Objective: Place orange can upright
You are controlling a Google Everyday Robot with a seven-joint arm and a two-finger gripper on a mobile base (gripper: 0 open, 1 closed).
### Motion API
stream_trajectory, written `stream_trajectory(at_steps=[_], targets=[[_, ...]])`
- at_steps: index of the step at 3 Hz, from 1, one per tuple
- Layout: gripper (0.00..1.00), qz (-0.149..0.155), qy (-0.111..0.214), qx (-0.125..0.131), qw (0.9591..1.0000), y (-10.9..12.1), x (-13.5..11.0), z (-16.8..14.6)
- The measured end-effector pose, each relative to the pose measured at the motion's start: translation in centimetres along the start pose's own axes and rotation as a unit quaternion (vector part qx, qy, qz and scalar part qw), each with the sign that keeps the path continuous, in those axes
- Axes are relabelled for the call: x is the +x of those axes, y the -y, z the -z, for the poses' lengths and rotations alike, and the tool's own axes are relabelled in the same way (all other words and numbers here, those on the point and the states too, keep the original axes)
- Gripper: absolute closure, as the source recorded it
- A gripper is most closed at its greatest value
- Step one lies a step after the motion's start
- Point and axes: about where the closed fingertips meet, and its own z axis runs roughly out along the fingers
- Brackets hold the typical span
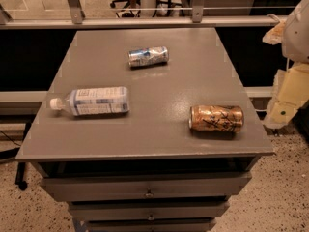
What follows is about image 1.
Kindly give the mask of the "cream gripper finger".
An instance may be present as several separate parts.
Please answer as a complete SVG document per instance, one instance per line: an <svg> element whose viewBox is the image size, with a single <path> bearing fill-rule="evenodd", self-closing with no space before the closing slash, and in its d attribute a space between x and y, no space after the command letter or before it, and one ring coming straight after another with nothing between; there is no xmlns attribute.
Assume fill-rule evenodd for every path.
<svg viewBox="0 0 309 232"><path fill-rule="evenodd" d="M266 44L276 45L282 43L283 31L286 25L285 21L280 21L272 29L265 33L262 42Z"/></svg>
<svg viewBox="0 0 309 232"><path fill-rule="evenodd" d="M263 124L269 129L281 129L308 101L309 65L294 63L286 71L278 70Z"/></svg>

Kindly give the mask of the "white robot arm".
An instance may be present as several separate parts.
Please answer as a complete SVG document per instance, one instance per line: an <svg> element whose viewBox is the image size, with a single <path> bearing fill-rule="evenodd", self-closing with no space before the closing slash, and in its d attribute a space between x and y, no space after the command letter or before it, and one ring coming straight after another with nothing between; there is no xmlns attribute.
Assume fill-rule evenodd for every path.
<svg viewBox="0 0 309 232"><path fill-rule="evenodd" d="M263 36L263 42L281 44L287 62L294 62L277 71L263 121L267 128L281 129L309 101L309 0L301 0L285 21Z"/></svg>

